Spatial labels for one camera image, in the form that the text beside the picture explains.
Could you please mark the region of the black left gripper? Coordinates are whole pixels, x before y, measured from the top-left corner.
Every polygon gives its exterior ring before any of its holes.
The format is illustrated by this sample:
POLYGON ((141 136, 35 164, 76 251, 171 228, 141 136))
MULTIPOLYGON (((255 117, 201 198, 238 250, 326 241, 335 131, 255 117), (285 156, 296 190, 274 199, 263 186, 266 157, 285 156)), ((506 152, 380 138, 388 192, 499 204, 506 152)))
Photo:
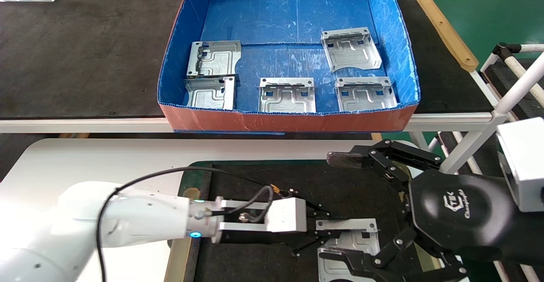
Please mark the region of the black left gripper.
MULTIPOLYGON (((351 230, 339 230, 338 220, 334 220, 332 213, 322 204, 310 201, 298 192, 294 192, 293 197, 297 231, 314 231, 311 239, 292 249, 293 256, 299 257, 305 249, 321 247, 329 240, 339 239, 342 234, 351 232, 351 230)), ((260 209, 237 210, 232 214, 226 214, 224 222, 264 224, 267 212, 260 209)))

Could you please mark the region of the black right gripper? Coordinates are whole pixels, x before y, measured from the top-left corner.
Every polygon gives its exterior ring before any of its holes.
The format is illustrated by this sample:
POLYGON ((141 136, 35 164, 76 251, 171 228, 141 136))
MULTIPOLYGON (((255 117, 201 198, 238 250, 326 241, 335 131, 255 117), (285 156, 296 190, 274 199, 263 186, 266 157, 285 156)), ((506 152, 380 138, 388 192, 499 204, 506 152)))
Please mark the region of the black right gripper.
POLYGON ((413 227, 405 228, 375 256, 345 248, 320 249, 319 257, 344 263, 352 276, 376 282, 459 282, 468 276, 468 270, 455 254, 481 262, 543 265, 543 213, 520 211, 505 179, 443 174, 437 171, 441 157, 392 140, 355 145, 349 152, 329 152, 326 161, 339 168, 372 169, 394 190, 404 193, 410 180, 394 163, 423 170, 409 185, 414 225, 446 250, 427 247, 429 254, 438 253, 443 268, 403 276, 387 266, 410 245, 423 243, 423 236, 413 227))

